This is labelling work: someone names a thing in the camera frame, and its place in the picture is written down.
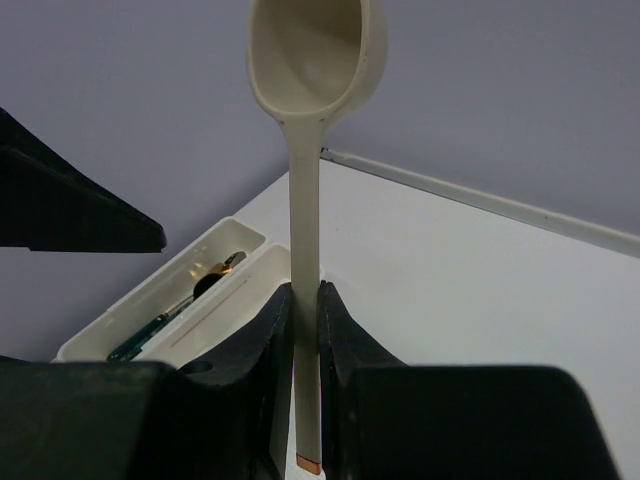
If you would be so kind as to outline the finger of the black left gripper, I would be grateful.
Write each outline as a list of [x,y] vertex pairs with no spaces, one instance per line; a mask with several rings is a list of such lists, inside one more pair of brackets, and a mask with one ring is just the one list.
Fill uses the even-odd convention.
[[163,227],[1,111],[1,245],[31,251],[158,253]]

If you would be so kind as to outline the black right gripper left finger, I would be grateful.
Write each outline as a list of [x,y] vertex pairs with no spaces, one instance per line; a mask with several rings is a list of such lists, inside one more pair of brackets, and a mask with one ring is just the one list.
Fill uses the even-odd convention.
[[281,479],[292,290],[184,366],[1,361],[5,479]]

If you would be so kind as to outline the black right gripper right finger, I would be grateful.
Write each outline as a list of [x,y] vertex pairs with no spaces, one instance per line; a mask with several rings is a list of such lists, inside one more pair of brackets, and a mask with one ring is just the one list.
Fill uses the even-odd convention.
[[539,365],[410,366],[318,291],[330,479],[616,479],[587,395]]

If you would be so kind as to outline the silver spoon teal handle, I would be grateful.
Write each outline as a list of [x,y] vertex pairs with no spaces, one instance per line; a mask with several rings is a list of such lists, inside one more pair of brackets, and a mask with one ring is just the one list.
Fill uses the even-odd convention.
[[[234,252],[222,263],[228,263],[233,267],[233,270],[245,260],[247,253],[244,251]],[[116,347],[107,357],[107,362],[125,362],[130,361],[139,355],[142,351],[142,347],[157,335],[162,329],[164,329],[169,323],[176,319],[184,310],[194,303],[193,289],[191,295],[178,302],[176,305],[154,317],[146,325],[136,331],[131,337],[125,340],[122,344]]]

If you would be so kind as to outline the gold metal spoon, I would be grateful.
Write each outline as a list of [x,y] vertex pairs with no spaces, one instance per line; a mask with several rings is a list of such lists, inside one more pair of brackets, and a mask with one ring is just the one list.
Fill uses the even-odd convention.
[[203,264],[196,264],[193,268],[188,270],[188,273],[194,281],[199,281],[208,275],[224,276],[232,270],[233,267],[230,264],[219,262],[217,264],[207,266]]

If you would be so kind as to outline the beige plastic spoon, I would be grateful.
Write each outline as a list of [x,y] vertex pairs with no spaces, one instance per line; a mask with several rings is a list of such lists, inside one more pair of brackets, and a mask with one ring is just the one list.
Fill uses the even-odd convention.
[[364,105],[383,76],[388,26],[380,1],[254,1],[246,66],[257,104],[288,151],[294,294],[296,463],[322,471],[317,293],[319,160],[332,127]]

